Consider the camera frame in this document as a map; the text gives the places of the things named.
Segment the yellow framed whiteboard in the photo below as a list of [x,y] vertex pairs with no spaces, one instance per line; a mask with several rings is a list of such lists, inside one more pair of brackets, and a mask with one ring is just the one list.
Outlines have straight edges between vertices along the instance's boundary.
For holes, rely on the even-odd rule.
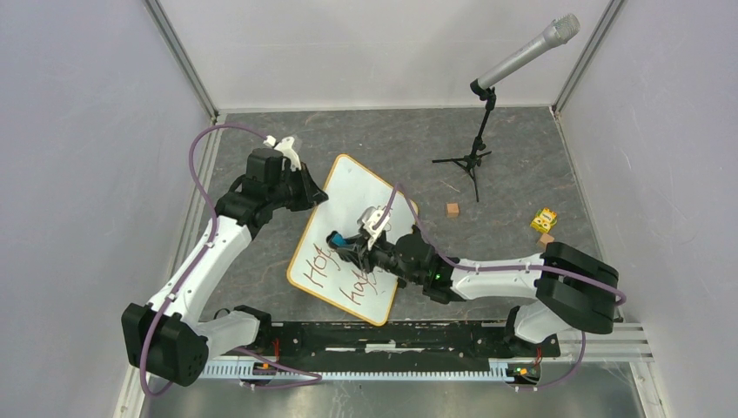
[[376,269],[364,273],[342,261],[326,237],[359,232],[357,221],[369,206],[385,206],[392,186],[347,154],[334,160],[323,190],[329,199],[312,211],[286,278],[294,287],[374,326],[384,325],[398,290],[397,278]]

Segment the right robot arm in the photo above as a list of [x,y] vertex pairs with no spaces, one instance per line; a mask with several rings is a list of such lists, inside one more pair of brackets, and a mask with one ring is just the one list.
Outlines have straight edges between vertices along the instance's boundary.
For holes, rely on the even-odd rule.
[[326,242],[341,260],[364,273],[392,274],[401,286],[413,283],[429,299],[449,304],[484,298],[526,299],[512,308],[502,341],[514,355],[527,354],[548,336],[568,329],[610,334],[615,311],[626,301],[619,274],[610,265],[565,243],[553,242],[542,253],[516,260],[474,261],[439,253],[413,228],[391,243],[381,233],[344,237],[330,233]]

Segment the blue whiteboard eraser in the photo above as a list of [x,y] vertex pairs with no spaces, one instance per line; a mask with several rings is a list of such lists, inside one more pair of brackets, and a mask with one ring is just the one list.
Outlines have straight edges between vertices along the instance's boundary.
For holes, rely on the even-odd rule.
[[350,242],[347,241],[340,233],[332,232],[326,239],[331,247],[344,247],[349,246]]

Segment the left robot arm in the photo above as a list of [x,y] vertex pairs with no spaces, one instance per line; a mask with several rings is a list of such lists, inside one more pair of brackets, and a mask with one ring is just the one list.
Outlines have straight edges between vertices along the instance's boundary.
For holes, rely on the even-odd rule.
[[295,151],[283,146],[252,151],[245,173],[218,199],[215,219],[184,264],[146,304],[131,303],[122,314],[128,361],[140,376],[153,374],[186,387],[214,357],[238,347],[266,353],[273,343],[269,314],[236,307],[202,321],[201,313],[231,263],[275,211],[310,211],[327,199]]

